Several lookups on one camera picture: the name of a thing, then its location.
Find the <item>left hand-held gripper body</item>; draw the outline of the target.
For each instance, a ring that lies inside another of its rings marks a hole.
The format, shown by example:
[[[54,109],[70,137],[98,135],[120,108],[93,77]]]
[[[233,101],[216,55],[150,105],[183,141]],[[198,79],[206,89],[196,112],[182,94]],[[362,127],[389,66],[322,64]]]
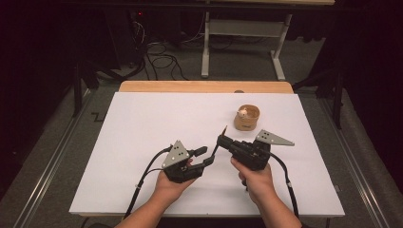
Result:
[[[175,141],[170,148],[163,164],[162,169],[166,176],[176,183],[190,181],[199,178],[204,170],[203,163],[189,165],[192,158],[181,141]]]

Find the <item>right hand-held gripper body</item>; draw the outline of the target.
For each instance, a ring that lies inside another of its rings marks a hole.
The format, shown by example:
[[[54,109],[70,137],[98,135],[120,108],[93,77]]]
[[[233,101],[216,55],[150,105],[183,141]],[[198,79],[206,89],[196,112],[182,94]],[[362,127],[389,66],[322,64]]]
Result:
[[[238,162],[253,171],[258,171],[262,170],[270,159],[272,145],[294,146],[295,144],[262,129],[253,142],[230,142],[228,151]]]

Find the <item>thin black orange-tipped brush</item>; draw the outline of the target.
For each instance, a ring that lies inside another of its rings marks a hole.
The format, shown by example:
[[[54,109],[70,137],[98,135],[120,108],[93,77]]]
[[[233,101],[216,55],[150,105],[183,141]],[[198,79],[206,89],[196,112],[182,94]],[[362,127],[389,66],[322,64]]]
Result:
[[[217,152],[217,150],[218,150],[218,148],[219,148],[219,146],[220,146],[220,144],[219,144],[219,138],[220,138],[221,136],[224,136],[224,135],[225,135],[226,130],[227,130],[227,125],[226,125],[225,128],[222,130],[222,132],[219,134],[219,136],[217,137],[216,145],[215,145],[215,147],[214,147],[214,149],[213,149],[212,156],[215,156],[215,155],[216,155],[216,152]]]

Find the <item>wooden brush holder cup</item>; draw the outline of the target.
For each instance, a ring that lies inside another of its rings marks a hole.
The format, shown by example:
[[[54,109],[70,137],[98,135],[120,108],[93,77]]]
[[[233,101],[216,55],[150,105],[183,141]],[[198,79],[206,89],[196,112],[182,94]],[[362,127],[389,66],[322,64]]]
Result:
[[[255,105],[244,104],[239,107],[234,118],[234,127],[240,131],[252,131],[257,127],[260,111]]]

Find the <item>person's left hand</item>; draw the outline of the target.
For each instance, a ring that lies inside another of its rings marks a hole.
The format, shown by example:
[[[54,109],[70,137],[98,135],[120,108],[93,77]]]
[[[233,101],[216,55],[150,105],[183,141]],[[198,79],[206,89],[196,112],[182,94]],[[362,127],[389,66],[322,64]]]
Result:
[[[171,181],[164,171],[161,171],[156,180],[152,198],[160,204],[171,205],[178,200],[182,193],[195,181],[195,179],[192,179],[182,183],[176,183]]]

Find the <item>person's right hand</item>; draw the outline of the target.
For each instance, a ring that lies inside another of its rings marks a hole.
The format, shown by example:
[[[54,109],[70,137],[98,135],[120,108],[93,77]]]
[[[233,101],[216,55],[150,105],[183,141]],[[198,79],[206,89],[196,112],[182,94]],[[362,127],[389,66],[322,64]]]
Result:
[[[266,164],[262,170],[253,171],[235,158],[231,164],[239,171],[240,180],[246,184],[249,196],[255,204],[263,202],[274,191],[271,167]]]

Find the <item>white board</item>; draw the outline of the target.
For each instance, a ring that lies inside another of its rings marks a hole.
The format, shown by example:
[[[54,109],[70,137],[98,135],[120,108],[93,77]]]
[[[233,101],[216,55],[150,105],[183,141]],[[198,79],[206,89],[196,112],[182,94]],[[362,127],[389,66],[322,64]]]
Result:
[[[137,208],[154,190],[163,164],[162,149],[181,141],[187,149],[207,146],[217,137],[251,142],[257,131],[242,132],[234,118],[242,105],[259,108],[258,130],[293,142],[275,145],[270,159],[278,196],[305,217],[341,217],[343,207],[321,157],[298,95],[276,93],[118,92],[107,111],[85,173],[69,208],[81,216],[122,215]],[[253,217],[258,214],[240,183],[229,153],[218,148],[205,168],[167,210],[170,217]],[[294,193],[296,201],[289,195]]]

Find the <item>black metal stand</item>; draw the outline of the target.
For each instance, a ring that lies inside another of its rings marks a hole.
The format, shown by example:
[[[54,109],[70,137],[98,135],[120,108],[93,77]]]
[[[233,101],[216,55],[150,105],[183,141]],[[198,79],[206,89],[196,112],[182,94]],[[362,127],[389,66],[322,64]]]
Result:
[[[74,94],[74,111],[73,116],[76,117],[83,107],[83,87],[85,84],[88,89],[97,89],[99,82],[96,77],[95,66],[90,61],[79,61],[74,67],[73,74],[73,94]]]
[[[293,90],[305,86],[317,85],[316,95],[318,98],[332,98],[332,120],[338,129],[341,128],[340,112],[342,107],[343,75],[339,69],[330,68],[314,74],[292,85]]]

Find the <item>metal floor rail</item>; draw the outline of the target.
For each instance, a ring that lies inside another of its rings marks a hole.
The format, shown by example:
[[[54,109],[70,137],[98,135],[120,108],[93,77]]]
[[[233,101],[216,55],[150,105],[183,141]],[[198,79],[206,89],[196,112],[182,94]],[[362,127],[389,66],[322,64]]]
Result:
[[[83,110],[87,107],[88,102],[92,98],[93,91],[91,89],[86,89],[84,93],[79,93],[79,98],[83,100],[80,105],[78,113],[72,114],[67,125],[63,128],[63,134],[58,138],[57,144],[51,152],[46,166],[41,172],[41,176],[35,181],[35,186],[29,194],[29,198],[24,204],[23,209],[18,215],[18,218],[13,223],[12,228],[29,228],[29,224],[32,221],[37,208],[41,204],[43,197],[45,196],[63,157],[66,154],[66,147],[69,143],[70,138],[76,128],[76,125],[80,121]]]
[[[335,121],[333,120],[331,105],[326,100],[322,99],[319,99],[318,103],[326,113],[328,122],[336,133],[337,140],[342,148],[342,155],[347,164],[347,168],[355,182],[355,187],[372,219],[375,228],[390,228],[389,222],[386,220],[381,208],[379,207],[378,201],[375,198],[372,187],[366,181],[363,171],[354,156],[353,150],[351,146],[348,145],[347,138],[342,130],[336,126]]]

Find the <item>white desk frame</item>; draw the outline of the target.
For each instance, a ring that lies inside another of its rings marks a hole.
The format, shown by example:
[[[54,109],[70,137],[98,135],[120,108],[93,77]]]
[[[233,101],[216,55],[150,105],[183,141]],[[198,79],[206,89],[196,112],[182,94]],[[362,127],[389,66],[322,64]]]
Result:
[[[285,81],[285,75],[279,59],[288,29],[291,24],[293,15],[287,14],[285,19],[280,22],[263,22],[263,21],[245,21],[245,20],[229,20],[229,19],[211,19],[210,13],[204,14],[204,38],[203,52],[201,57],[201,76],[207,78],[209,76],[210,64],[210,36],[211,35],[228,35],[228,36],[247,36],[260,38],[277,38],[278,45],[276,49],[269,51],[273,67],[279,81]]]

